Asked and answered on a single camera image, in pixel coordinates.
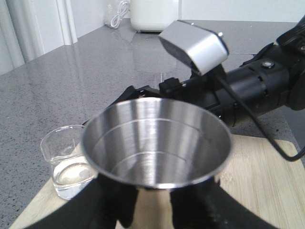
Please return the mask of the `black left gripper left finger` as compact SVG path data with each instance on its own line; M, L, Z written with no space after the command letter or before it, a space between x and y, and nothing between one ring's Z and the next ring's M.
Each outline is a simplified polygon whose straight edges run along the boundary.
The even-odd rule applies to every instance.
M62 207L27 226L28 229L130 228L139 191L102 175L91 181Z

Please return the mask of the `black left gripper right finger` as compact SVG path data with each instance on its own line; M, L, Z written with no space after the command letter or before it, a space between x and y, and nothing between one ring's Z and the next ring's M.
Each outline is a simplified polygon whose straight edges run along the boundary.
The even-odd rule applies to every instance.
M170 193L175 229L274 229L232 198L219 183L177 188Z

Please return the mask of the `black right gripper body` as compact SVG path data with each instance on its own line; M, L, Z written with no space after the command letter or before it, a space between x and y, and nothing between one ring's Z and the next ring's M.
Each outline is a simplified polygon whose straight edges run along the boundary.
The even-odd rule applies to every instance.
M179 79L172 77L160 83L159 89L148 85L136 89L131 85L116 99L116 102L147 97L168 98L194 104L212 112L229 127L237 124L235 100L213 79L195 77L180 82Z

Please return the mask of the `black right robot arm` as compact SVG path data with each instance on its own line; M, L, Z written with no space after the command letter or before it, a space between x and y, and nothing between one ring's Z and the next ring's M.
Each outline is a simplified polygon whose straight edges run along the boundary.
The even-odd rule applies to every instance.
M305 22L265 46L252 59L229 72L222 63L229 52L215 32L185 21L174 21L159 35L164 49L191 68L189 80L169 78L159 89L129 86L118 102L140 97L170 98L202 107L233 127L248 119L240 103L216 80L222 77L254 115L283 105L293 110L305 107Z

